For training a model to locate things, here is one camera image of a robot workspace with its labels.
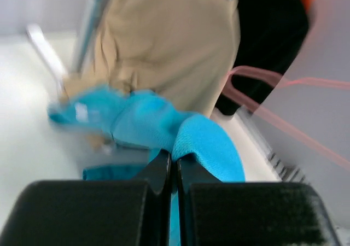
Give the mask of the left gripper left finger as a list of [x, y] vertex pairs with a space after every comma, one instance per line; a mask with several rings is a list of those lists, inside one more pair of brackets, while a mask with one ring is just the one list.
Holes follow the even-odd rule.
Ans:
[[19, 195], [1, 245], [168, 245], [171, 156], [130, 180], [37, 181]]

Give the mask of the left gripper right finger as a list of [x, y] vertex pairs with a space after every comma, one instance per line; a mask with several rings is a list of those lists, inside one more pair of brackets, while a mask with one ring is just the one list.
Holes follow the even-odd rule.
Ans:
[[177, 162], [182, 245], [339, 245], [324, 204], [301, 183], [224, 183]]

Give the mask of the teal t shirt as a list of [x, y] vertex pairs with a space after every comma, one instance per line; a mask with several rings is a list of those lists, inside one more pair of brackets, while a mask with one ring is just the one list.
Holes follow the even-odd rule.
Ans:
[[118, 144], [168, 151], [174, 161], [193, 155], [225, 183], [245, 180], [240, 156], [230, 137], [215, 122], [193, 112], [180, 112], [151, 91], [129, 96], [101, 87], [49, 107], [51, 121], [100, 131]]

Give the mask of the pink wire hanger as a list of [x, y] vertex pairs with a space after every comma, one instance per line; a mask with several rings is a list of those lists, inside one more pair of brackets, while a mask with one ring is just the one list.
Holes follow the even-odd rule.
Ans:
[[[233, 86], [231, 79], [247, 77], [273, 88], [272, 98], [259, 104]], [[245, 106], [260, 119], [314, 150], [332, 163], [349, 170], [349, 159], [334, 151], [337, 142], [349, 144], [349, 82], [304, 77], [290, 80], [261, 68], [238, 66], [229, 71], [223, 94]]]

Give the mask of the beige t shirt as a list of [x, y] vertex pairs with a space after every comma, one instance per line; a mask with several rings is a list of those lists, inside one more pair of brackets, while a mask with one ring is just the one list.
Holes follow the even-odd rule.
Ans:
[[176, 109], [210, 116], [240, 44], [238, 0], [109, 0], [93, 59], [61, 100], [99, 85], [152, 90]]

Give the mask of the black t shirt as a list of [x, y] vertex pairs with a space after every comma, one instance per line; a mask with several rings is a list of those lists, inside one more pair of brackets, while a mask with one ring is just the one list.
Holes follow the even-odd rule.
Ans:
[[238, 0], [241, 41], [234, 67], [284, 74], [298, 55], [310, 23], [301, 0]]

